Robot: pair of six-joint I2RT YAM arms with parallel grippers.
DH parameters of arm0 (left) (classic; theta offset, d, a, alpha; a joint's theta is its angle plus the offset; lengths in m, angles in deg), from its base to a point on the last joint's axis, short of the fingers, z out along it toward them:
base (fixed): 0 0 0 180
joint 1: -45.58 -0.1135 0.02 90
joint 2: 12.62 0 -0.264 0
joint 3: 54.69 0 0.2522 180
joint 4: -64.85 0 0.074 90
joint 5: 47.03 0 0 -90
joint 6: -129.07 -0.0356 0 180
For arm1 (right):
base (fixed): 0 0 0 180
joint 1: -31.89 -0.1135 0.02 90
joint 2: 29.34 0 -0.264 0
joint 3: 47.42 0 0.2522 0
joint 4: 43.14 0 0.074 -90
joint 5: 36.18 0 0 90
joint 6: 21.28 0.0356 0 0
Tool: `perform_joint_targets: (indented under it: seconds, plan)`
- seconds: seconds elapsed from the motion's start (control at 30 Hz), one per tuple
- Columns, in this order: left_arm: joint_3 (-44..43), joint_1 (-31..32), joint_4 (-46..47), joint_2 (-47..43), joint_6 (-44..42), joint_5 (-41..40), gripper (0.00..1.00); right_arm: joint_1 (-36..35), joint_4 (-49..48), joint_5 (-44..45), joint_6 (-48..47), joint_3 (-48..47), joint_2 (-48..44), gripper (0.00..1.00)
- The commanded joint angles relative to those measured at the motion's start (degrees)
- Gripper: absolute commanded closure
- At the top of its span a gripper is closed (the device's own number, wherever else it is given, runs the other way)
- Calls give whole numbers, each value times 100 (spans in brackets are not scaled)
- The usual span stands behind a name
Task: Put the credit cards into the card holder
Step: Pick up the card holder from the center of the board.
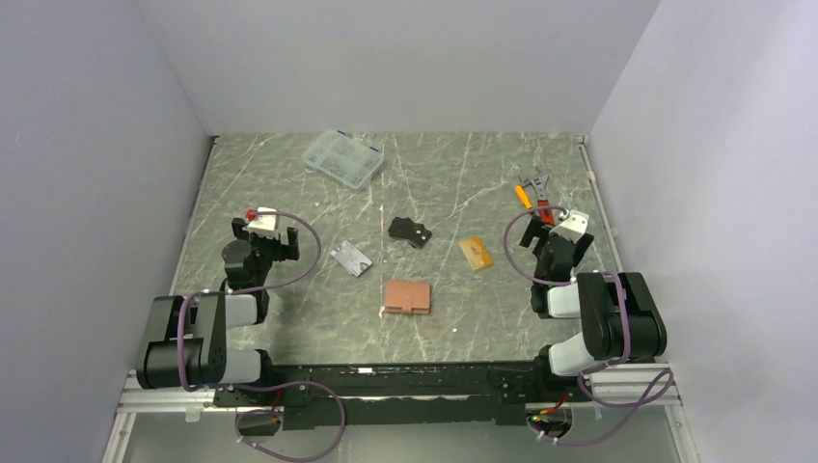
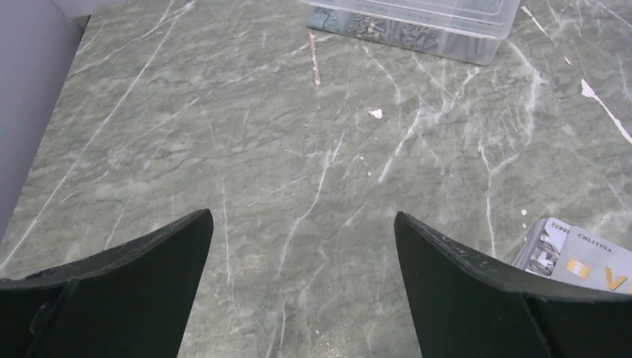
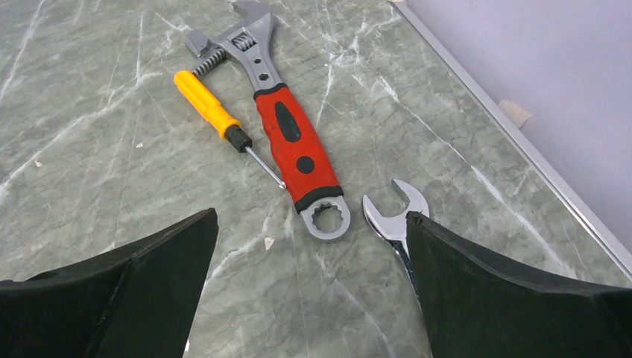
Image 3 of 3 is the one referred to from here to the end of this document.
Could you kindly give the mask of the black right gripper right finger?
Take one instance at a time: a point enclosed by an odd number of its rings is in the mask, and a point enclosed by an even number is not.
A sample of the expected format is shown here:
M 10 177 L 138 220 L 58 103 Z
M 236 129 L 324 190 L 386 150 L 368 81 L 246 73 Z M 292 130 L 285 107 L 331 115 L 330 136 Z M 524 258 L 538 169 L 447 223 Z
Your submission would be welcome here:
M 414 285 L 434 357 L 629 357 L 631 290 L 528 266 L 411 211 Z

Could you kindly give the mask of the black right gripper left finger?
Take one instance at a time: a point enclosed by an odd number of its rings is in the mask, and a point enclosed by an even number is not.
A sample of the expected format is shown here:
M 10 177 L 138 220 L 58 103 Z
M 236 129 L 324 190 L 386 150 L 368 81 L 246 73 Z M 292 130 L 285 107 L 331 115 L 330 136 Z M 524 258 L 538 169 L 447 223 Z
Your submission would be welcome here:
M 1 282 L 3 357 L 181 357 L 218 236 L 201 210 L 24 281 Z

